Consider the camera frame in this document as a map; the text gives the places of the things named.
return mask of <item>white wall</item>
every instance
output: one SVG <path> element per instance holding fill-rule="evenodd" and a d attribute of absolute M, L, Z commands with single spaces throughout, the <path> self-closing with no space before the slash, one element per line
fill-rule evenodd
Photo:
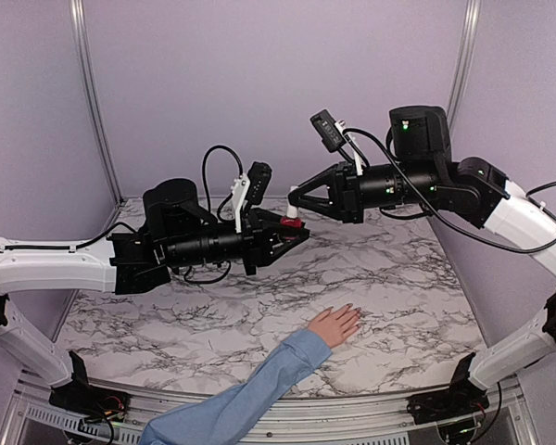
<path fill-rule="evenodd" d="M 113 210 L 82 92 L 68 2 L 0 0 L 0 235 L 95 235 Z M 67 292 L 12 295 L 51 334 Z M 20 365 L 0 350 L 0 425 Z"/>
<path fill-rule="evenodd" d="M 87 0 L 123 192 L 141 196 L 176 176 L 199 182 L 204 152 L 226 144 L 246 168 L 269 162 L 269 195 L 284 196 L 340 160 L 309 123 L 321 109 L 383 135 L 391 108 L 447 104 L 465 8 L 453 0 Z M 215 155 L 209 171 L 212 193 L 226 194 L 230 158 Z"/>
<path fill-rule="evenodd" d="M 523 188 L 556 179 L 556 1 L 483 2 L 474 64 L 453 135 Z M 556 192 L 544 196 L 556 210 Z M 556 280 L 533 260 L 437 228 L 486 338 L 541 309 Z M 556 354 L 520 374 L 541 443 L 556 444 Z"/>

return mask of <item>robotic arm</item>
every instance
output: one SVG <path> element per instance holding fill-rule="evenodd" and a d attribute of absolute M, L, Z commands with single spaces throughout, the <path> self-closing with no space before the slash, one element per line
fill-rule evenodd
<path fill-rule="evenodd" d="M 362 134 L 382 149 L 389 163 L 370 166 L 365 162 L 361 166 L 355 154 L 355 162 L 345 160 L 301 184 L 289 195 L 291 205 L 343 223 L 362 223 L 365 209 L 383 211 L 419 203 L 423 214 L 436 216 L 450 228 L 486 244 L 529 254 L 556 276 L 556 217 L 552 213 L 483 159 L 453 162 L 442 108 L 396 108 L 389 116 L 386 146 L 370 133 L 346 129 L 326 110 L 313 116 L 311 122 L 329 151 L 341 151 L 346 143 L 354 144 L 358 151 L 349 136 Z M 390 150 L 391 142 L 396 155 Z M 327 188 L 327 198 L 312 195 L 320 187 Z M 516 248 L 466 232 L 445 220 L 439 210 L 452 211 L 474 227 L 506 238 Z M 474 412 L 477 404 L 487 407 L 487 389 L 555 351 L 556 292 L 522 328 L 487 350 L 463 358 L 448 389 L 410 397 L 408 411 L 422 424 Z"/>
<path fill-rule="evenodd" d="M 33 326 L 7 294 L 32 289 L 86 289 L 141 294 L 164 285 L 180 268 L 242 260 L 246 274 L 268 266 L 309 238 L 304 227 L 280 223 L 281 215 L 255 208 L 272 169 L 254 162 L 232 187 L 234 222 L 219 221 L 199 206 L 196 185 L 172 179 L 144 194 L 145 224 L 130 233 L 95 239 L 22 242 L 0 237 L 0 346 L 52 388 L 50 403 L 97 416 L 127 394 L 88 383 L 82 359 L 62 350 Z"/>

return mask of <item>sleeve cuff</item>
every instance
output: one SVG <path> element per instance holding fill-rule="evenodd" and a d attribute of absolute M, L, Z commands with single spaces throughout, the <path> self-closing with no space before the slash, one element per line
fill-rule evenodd
<path fill-rule="evenodd" d="M 325 344 L 321 337 L 309 329 L 296 331 L 284 343 L 296 350 L 302 351 L 308 358 L 310 366 L 315 369 L 325 362 L 332 350 Z"/>

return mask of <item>human hand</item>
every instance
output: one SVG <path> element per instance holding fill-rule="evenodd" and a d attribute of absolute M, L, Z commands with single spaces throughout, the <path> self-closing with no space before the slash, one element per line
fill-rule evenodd
<path fill-rule="evenodd" d="M 360 329 L 360 308 L 352 309 L 352 303 L 343 306 L 335 312 L 326 309 L 310 321 L 309 329 L 314 332 L 330 348 L 344 343 L 352 334 Z"/>

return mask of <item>marble surface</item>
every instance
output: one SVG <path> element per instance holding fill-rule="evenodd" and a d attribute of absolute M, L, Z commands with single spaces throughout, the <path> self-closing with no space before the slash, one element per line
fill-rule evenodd
<path fill-rule="evenodd" d="M 263 207 L 284 204 L 265 200 Z M 484 347 L 427 221 L 393 221 L 378 211 L 368 211 L 360 225 L 310 212 L 303 219 L 311 239 L 255 276 L 236 264 L 212 286 L 173 277 L 144 295 L 81 293 L 58 344 L 80 353 L 94 378 L 216 394 L 244 382 L 317 312 L 348 302 L 361 306 L 359 333 L 290 397 L 448 383 L 457 360 Z M 140 226 L 142 201 L 131 200 L 120 220 Z"/>

